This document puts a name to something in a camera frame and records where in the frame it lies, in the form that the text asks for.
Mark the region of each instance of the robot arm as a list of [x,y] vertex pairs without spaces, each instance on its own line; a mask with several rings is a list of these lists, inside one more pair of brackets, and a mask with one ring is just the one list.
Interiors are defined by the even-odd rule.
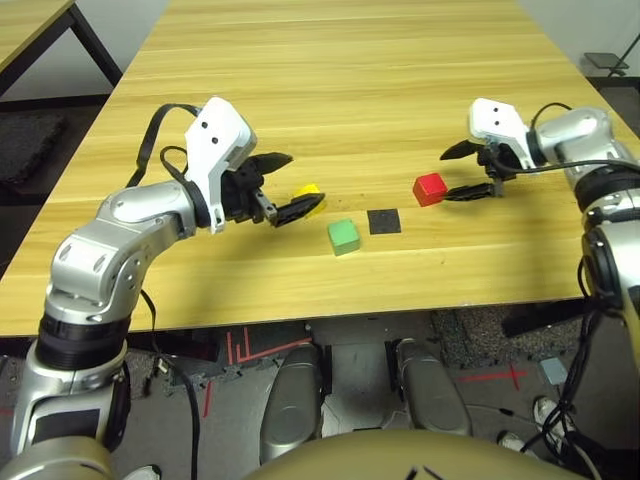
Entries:
[[[514,172],[563,168],[583,214],[591,297],[599,309],[626,321],[640,369],[640,162],[615,140],[607,113],[583,107],[528,128],[512,105],[479,98],[469,112],[469,130],[473,140],[451,147],[442,159],[477,153],[494,184],[484,184],[475,197],[479,186],[459,187],[448,198],[502,196],[502,182]],[[584,164],[569,166],[576,162]]]
[[[249,157],[256,137],[221,98],[212,98],[199,111],[185,136],[184,177],[110,195],[96,218],[67,237],[55,253],[45,313],[25,362],[11,435],[12,453],[22,457],[18,464],[29,471],[51,466],[51,456],[43,450],[66,458],[65,468],[81,471],[83,465],[100,464],[94,460],[101,450],[93,444],[77,451],[86,444],[78,436],[109,450],[119,444],[129,412],[125,337],[147,269],[158,255],[193,236],[198,227],[210,227],[215,234],[226,221],[258,223],[265,218],[280,226],[304,216],[323,198],[305,195],[280,208],[271,203],[260,189],[263,174],[292,158]],[[67,446],[72,450],[65,457]],[[9,468],[2,478],[14,478],[11,472]],[[15,478],[26,478],[24,474],[18,468]]]

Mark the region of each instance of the red cube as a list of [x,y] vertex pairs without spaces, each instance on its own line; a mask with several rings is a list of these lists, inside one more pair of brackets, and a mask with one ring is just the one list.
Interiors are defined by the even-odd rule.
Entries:
[[447,186],[437,173],[430,173],[416,178],[413,185],[413,194],[418,199],[421,207],[439,203],[447,194]]

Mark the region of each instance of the green cube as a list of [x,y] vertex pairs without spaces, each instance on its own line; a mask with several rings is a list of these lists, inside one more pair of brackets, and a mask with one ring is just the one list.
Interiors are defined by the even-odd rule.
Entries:
[[336,257],[360,248],[360,235],[350,219],[330,224],[329,238]]

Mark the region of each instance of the yellow cube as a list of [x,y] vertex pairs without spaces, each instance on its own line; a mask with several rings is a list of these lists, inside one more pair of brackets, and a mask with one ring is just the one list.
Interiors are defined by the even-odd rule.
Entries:
[[[315,183],[310,183],[309,185],[305,185],[304,187],[302,187],[298,191],[296,191],[296,193],[293,194],[293,198],[301,197],[302,195],[306,195],[308,193],[320,193],[320,189],[318,188],[318,186]],[[327,200],[326,200],[326,198],[322,199],[322,201],[316,206],[316,208],[311,210],[304,217],[305,218],[309,218],[309,217],[312,217],[313,215],[317,215],[318,213],[320,213],[325,208],[327,208]]]

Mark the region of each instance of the wall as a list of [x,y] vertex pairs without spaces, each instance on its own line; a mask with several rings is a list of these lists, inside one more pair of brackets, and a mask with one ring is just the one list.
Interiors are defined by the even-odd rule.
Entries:
[[[76,3],[124,71],[169,0],[77,0]],[[75,35],[67,31],[0,101],[92,95],[109,93],[111,89]]]
[[[518,0],[555,44],[585,75],[606,75],[582,56],[621,56],[640,33],[640,0]],[[626,59],[627,75],[640,76],[640,43]]]

